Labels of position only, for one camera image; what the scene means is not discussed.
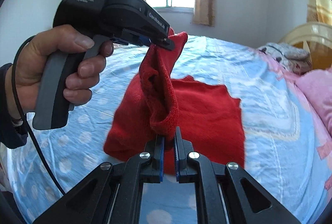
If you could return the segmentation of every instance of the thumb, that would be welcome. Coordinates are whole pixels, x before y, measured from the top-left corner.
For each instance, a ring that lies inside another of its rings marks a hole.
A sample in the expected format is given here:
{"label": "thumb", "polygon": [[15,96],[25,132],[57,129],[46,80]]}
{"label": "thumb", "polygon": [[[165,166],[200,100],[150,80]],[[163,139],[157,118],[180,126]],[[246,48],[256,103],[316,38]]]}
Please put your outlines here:
{"label": "thumb", "polygon": [[71,25],[61,25],[37,34],[29,46],[39,55],[48,56],[56,50],[66,53],[85,52],[94,41],[79,33]]}

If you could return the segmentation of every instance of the pink pillow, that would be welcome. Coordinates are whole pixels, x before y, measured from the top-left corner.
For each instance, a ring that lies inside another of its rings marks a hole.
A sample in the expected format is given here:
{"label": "pink pillow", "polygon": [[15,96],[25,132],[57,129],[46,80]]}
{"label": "pink pillow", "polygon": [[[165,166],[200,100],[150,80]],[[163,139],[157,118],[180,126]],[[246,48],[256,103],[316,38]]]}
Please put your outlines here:
{"label": "pink pillow", "polygon": [[332,135],[332,68],[310,71],[295,83]]}

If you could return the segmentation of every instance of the headboard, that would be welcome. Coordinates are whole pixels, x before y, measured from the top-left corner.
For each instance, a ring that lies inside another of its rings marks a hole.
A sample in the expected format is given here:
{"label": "headboard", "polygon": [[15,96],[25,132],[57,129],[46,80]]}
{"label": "headboard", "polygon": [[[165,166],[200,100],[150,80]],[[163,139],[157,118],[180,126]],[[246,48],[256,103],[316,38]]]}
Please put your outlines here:
{"label": "headboard", "polygon": [[279,43],[288,43],[310,52],[313,69],[326,69],[332,65],[332,26],[321,22],[308,22],[285,35]]}

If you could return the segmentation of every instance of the hand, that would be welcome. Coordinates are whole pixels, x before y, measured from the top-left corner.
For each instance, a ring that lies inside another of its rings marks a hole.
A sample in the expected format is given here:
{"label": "hand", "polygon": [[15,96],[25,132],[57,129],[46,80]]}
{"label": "hand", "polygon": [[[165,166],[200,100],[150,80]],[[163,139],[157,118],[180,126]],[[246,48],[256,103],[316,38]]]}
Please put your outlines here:
{"label": "hand", "polygon": [[[24,113],[33,112],[36,105],[40,80],[48,55],[57,49],[66,53],[85,52],[94,45],[92,39],[77,32],[70,25],[62,25],[37,34],[19,55],[16,66],[16,89]],[[99,82],[99,73],[106,66],[105,57],[113,53],[112,41],[106,41],[100,47],[100,54],[80,63],[76,73],[66,79],[64,97],[71,103],[87,103],[92,92],[89,88]],[[5,90],[9,114],[20,119],[16,108],[12,85],[12,67],[7,71]]]}

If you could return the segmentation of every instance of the blue bedsheet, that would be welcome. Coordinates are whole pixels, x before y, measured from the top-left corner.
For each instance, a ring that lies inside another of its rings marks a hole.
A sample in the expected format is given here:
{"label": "blue bedsheet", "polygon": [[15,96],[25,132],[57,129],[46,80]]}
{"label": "blue bedsheet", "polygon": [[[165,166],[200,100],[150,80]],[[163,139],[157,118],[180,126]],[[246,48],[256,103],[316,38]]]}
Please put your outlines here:
{"label": "blue bedsheet", "polygon": [[[146,51],[146,47],[133,45],[117,48],[93,88],[92,100],[70,113],[68,125],[34,131],[66,191],[101,162],[118,163],[103,152],[103,143]],[[188,74],[208,84],[224,83],[233,97],[241,98],[245,169],[302,223],[313,223],[326,205],[324,182],[330,171],[316,150],[319,143],[312,116],[285,81],[278,81],[267,63],[246,47],[195,36],[189,36],[171,77]],[[15,200],[26,221],[32,223],[61,195],[30,139],[26,146],[6,153],[2,161]],[[141,224],[196,221],[192,184],[180,185],[173,176],[165,175],[162,184],[144,185]]]}

